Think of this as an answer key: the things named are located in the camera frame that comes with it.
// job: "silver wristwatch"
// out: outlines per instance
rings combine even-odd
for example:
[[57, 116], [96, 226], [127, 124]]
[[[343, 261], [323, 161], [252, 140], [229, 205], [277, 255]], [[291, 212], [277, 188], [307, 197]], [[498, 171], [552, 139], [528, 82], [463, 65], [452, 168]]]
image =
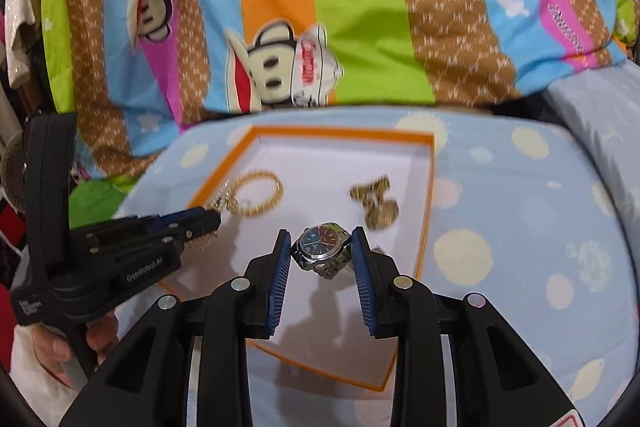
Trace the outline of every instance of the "silver wristwatch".
[[325, 279], [351, 262], [351, 235], [336, 223], [306, 229], [291, 248], [291, 256], [303, 270], [313, 270]]

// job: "gold bangle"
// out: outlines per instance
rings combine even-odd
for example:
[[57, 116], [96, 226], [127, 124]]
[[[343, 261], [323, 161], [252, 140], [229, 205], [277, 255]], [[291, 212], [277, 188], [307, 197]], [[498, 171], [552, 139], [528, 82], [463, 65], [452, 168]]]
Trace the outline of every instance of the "gold bangle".
[[[240, 206], [240, 204], [238, 203], [238, 200], [236, 199], [236, 194], [238, 193], [238, 190], [240, 190], [242, 186], [246, 185], [248, 182], [251, 182], [253, 180], [272, 180], [276, 184], [275, 192], [273, 193], [273, 196], [271, 196], [271, 198], [269, 198], [268, 200], [266, 200], [261, 204], [254, 204], [251, 206]], [[232, 182], [226, 182], [222, 186], [222, 188], [220, 189], [216, 197], [207, 201], [204, 207], [207, 210], [210, 210], [211, 208], [215, 208], [219, 212], [221, 212], [223, 208], [226, 207], [226, 209], [232, 214], [239, 214], [244, 217], [255, 217], [255, 216], [259, 216], [260, 214], [263, 214], [267, 210], [270, 210], [271, 208], [276, 206], [278, 203], [280, 203], [280, 200], [282, 199], [283, 195], [284, 195], [284, 190], [283, 190], [282, 182], [276, 176], [276, 174], [274, 174], [271, 171], [264, 171], [264, 170], [251, 171], [251, 172], [247, 172], [246, 174], [242, 174], [241, 176], [238, 176], [238, 178], [236, 178]]]

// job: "human hand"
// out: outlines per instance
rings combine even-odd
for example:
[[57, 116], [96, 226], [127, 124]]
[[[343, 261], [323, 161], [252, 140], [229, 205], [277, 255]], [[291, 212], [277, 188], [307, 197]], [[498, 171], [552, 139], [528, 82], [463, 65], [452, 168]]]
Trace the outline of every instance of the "human hand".
[[[107, 313], [88, 327], [86, 341], [98, 354], [98, 364], [104, 362], [107, 355], [118, 344], [117, 333], [118, 319], [113, 312]], [[72, 387], [62, 369], [62, 362], [68, 362], [73, 358], [68, 342], [40, 324], [31, 331], [31, 338], [33, 350], [40, 365], [58, 381], [67, 387]]]

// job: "tray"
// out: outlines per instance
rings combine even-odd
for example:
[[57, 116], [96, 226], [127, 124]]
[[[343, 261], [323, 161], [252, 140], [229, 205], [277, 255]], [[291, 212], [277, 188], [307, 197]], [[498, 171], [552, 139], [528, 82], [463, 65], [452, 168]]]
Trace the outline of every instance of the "tray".
[[[190, 206], [204, 204], [228, 179], [255, 169], [273, 171], [284, 196], [258, 217], [223, 212], [217, 238], [201, 250], [186, 249], [183, 267], [165, 280], [182, 299], [208, 295], [244, 273], [249, 261], [273, 248], [278, 230], [295, 241], [308, 227], [333, 221], [349, 232], [365, 226], [364, 210], [349, 188], [387, 174], [388, 197], [396, 198], [399, 219], [379, 232], [367, 230], [371, 247], [392, 255], [402, 273], [419, 277], [433, 187], [433, 135], [388, 130], [254, 126], [212, 172]], [[238, 200], [262, 201], [273, 182], [243, 187]], [[335, 380], [382, 391], [392, 370], [396, 341], [376, 341], [362, 320], [350, 267], [331, 281], [291, 263], [282, 319], [259, 349]]]

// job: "watch dial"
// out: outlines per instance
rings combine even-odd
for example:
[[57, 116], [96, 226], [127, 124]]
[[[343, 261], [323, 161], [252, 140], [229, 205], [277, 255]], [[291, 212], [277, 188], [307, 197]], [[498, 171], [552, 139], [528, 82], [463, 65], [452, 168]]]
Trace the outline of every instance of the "watch dial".
[[303, 233], [300, 248], [305, 255], [313, 259], [322, 259], [332, 255], [340, 245], [340, 237], [328, 227], [313, 227]]

